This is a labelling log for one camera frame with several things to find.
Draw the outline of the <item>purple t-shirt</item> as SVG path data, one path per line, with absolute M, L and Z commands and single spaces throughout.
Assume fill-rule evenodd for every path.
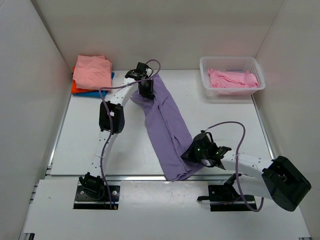
M 183 160 L 181 155 L 190 147 L 193 138 L 176 102 L 157 74 L 153 79 L 153 99 L 135 91 L 131 100 L 141 106 L 149 140 L 168 181 L 183 181 L 203 166 Z

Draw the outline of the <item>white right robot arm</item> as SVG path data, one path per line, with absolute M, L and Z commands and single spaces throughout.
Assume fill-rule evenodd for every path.
M 255 196 L 273 200 L 282 209 L 293 212 L 311 190 L 311 183 L 284 157 L 262 159 L 237 153 L 230 147 L 217 146 L 212 134 L 202 131 L 181 155 L 185 161 L 207 168 L 233 171 L 222 185 L 209 191 L 198 201 L 238 201 L 241 196 Z

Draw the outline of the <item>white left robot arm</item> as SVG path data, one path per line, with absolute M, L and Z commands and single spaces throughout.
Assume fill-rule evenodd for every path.
M 125 126 L 124 107 L 135 91 L 143 97 L 152 99 L 153 69 L 147 63 L 139 62 L 135 69 L 129 70 L 121 86 L 112 87 L 116 90 L 109 100 L 101 95 L 98 125 L 100 129 L 99 142 L 88 172 L 79 177 L 83 192 L 93 201 L 107 199 L 112 202 L 112 191 L 108 186 L 104 173 L 104 161 L 110 155 L 111 148 L 117 136 Z

